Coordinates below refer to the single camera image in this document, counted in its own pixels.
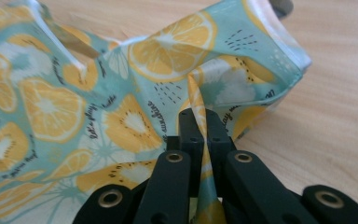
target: wood grain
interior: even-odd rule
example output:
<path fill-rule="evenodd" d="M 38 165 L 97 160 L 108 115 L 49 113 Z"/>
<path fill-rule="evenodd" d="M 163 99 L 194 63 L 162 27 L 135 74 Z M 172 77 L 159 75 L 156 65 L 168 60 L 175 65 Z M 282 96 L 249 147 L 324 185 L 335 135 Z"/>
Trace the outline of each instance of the wood grain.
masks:
<path fill-rule="evenodd" d="M 54 18 L 125 40 L 217 0 L 42 0 Z M 324 184 L 358 202 L 358 1 L 294 0 L 283 21 L 313 65 L 277 110 L 237 142 L 300 193 Z"/>

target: kiwi slice print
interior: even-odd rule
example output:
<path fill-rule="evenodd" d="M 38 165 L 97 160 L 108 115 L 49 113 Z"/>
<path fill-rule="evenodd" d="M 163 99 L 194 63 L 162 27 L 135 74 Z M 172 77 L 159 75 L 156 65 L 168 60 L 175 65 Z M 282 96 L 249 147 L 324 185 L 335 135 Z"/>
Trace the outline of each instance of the kiwi slice print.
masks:
<path fill-rule="evenodd" d="M 105 185 L 116 184 L 133 189 L 149 178 L 156 160 L 119 163 L 101 170 L 80 175 L 77 187 L 84 192 L 93 192 Z"/>
<path fill-rule="evenodd" d="M 12 168 L 25 157 L 27 151 L 27 137 L 17 124 L 9 122 L 0 129 L 0 172 Z"/>
<path fill-rule="evenodd" d="M 119 147 L 130 152 L 150 151 L 162 144 L 150 120 L 132 94 L 117 110 L 103 114 L 106 135 Z"/>
<path fill-rule="evenodd" d="M 260 84 L 271 82 L 274 80 L 274 75 L 263 65 L 254 61 L 249 57 L 232 57 L 221 56 L 233 69 L 243 69 L 246 71 L 247 82 Z"/>

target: fabric bag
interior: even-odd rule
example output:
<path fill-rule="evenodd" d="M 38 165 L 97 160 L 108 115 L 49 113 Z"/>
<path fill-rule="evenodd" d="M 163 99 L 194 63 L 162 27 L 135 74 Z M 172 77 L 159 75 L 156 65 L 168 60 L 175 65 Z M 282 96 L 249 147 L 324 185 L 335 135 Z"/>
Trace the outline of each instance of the fabric bag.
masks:
<path fill-rule="evenodd" d="M 237 138 L 309 64 L 268 0 L 223 1 L 123 43 L 59 25 L 35 0 L 0 7 L 0 223 L 71 223 L 94 190 L 136 187 L 183 109 L 204 137 L 209 108 Z M 212 173 L 199 223 L 225 223 Z"/>

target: printed fabric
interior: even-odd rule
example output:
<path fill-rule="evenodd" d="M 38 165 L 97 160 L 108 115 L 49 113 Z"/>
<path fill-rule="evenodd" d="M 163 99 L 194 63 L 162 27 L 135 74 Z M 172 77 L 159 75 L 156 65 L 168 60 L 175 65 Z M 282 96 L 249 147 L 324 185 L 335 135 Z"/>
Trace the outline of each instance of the printed fabric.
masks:
<path fill-rule="evenodd" d="M 71 223 L 94 190 L 133 189 L 186 108 L 204 138 L 208 108 L 236 139 L 309 64 L 268 0 L 222 1 L 122 43 L 35 0 L 0 7 L 0 223 Z M 225 223 L 211 167 L 204 146 L 196 223 Z"/>

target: wooden table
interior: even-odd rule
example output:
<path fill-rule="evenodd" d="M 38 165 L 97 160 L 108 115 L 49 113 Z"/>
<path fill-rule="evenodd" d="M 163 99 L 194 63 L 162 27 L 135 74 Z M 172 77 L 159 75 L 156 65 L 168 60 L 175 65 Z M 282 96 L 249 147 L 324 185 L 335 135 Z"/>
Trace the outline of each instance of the wooden table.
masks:
<path fill-rule="evenodd" d="M 54 18 L 125 40 L 217 0 L 41 0 Z M 300 193 L 323 184 L 358 202 L 358 1 L 294 0 L 283 21 L 313 65 L 277 111 L 237 142 Z"/>

